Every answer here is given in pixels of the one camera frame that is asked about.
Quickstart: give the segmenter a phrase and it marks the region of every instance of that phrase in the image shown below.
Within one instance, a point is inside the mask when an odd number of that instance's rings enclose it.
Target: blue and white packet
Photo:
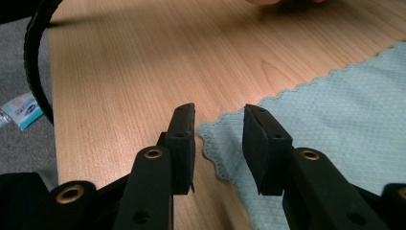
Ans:
[[[21,130],[26,129],[43,114],[31,92],[14,98],[1,109]]]

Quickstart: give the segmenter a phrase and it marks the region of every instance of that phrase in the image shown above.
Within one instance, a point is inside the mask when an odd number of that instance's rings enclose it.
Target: gray carpet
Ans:
[[[24,34],[29,21],[26,18],[0,25],[0,105],[30,92],[23,61]],[[51,99],[46,34],[42,37],[38,65],[44,91]],[[54,127],[45,117],[24,131],[14,123],[0,128],[0,174],[22,172],[39,172],[49,188],[57,184]]]

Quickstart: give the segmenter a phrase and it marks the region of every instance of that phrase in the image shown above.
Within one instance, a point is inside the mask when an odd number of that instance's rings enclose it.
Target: microfiber cloth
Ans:
[[[399,42],[258,106],[281,123],[295,148],[321,151],[350,183],[380,195],[386,184],[406,182],[405,99],[406,42]],[[204,154],[236,188],[253,229],[289,229],[282,198],[258,195],[242,154],[243,116],[241,109],[201,125]]]

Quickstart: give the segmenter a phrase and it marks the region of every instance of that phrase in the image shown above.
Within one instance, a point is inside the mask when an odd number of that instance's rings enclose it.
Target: wood grain surface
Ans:
[[[374,57],[405,40],[405,12],[404,0],[65,0],[49,30],[60,183],[129,173],[180,104],[195,103],[197,128]],[[250,229],[196,145],[196,193],[175,198],[175,229]]]

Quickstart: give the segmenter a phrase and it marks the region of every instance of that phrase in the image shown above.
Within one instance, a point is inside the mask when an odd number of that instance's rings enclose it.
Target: black plastic part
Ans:
[[[161,132],[161,135],[159,135],[159,139],[156,143],[156,146],[165,146],[165,137],[167,136],[166,132]]]
[[[391,229],[406,229],[406,184],[386,185],[379,203]]]
[[[111,229],[120,207],[129,174],[98,190],[93,229]]]
[[[194,104],[175,109],[165,136],[165,146],[172,158],[173,194],[186,195],[193,188],[195,157]]]
[[[138,152],[113,229],[172,229],[170,172],[168,149],[156,146]]]
[[[245,105],[242,150],[259,194],[281,196],[292,137],[266,109]]]
[[[290,230],[307,230],[311,215],[291,174],[285,178],[282,207]]]
[[[33,217],[22,229],[90,229],[95,215],[95,197],[96,187],[88,181],[71,181],[60,185],[42,200]]]
[[[42,34],[62,0],[43,0],[27,27],[24,42],[24,66],[27,82],[39,107],[51,124],[54,113],[42,88],[38,69],[38,50]]]
[[[361,195],[361,197],[368,203],[368,205],[373,209],[373,211],[376,212],[382,219],[382,217],[384,216],[384,212],[380,205],[380,196],[373,194],[370,191],[367,191],[356,185],[352,185],[352,187],[356,190],[358,194]]]
[[[308,229],[388,229],[321,152],[295,149],[289,169],[311,215]]]
[[[20,229],[48,195],[36,172],[0,175],[0,229]]]

